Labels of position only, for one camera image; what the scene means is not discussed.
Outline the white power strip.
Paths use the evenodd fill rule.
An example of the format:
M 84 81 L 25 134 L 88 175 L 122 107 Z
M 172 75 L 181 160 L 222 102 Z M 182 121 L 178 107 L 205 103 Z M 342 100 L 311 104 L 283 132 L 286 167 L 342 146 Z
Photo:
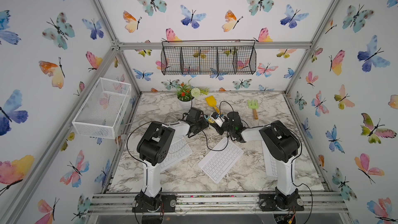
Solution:
M 221 128 L 225 120 L 218 114 L 214 116 L 204 115 L 205 120 L 209 123 L 209 125 L 216 128 Z

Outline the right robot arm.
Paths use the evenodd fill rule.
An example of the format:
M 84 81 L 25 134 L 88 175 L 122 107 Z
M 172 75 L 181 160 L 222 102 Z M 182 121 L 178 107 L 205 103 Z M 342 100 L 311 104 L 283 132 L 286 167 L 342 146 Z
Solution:
M 299 156 L 301 142 L 279 120 L 257 127 L 244 127 L 238 112 L 230 112 L 226 117 L 211 120 L 219 135 L 227 135 L 241 143 L 260 141 L 265 162 L 276 165 L 277 186 L 274 194 L 260 197 L 263 211 L 303 211 L 304 203 L 299 195 L 294 179 L 295 159 Z

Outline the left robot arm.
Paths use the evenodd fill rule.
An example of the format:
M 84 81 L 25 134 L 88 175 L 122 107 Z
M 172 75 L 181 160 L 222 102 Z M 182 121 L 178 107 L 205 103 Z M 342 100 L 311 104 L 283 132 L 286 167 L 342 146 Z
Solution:
M 134 209 L 143 212 L 156 212 L 161 209 L 161 163 L 166 159 L 173 140 L 191 138 L 208 126 L 204 112 L 195 107 L 184 113 L 182 120 L 173 124 L 149 122 L 146 132 L 137 145 L 139 160 L 144 164 L 144 186 L 135 198 Z

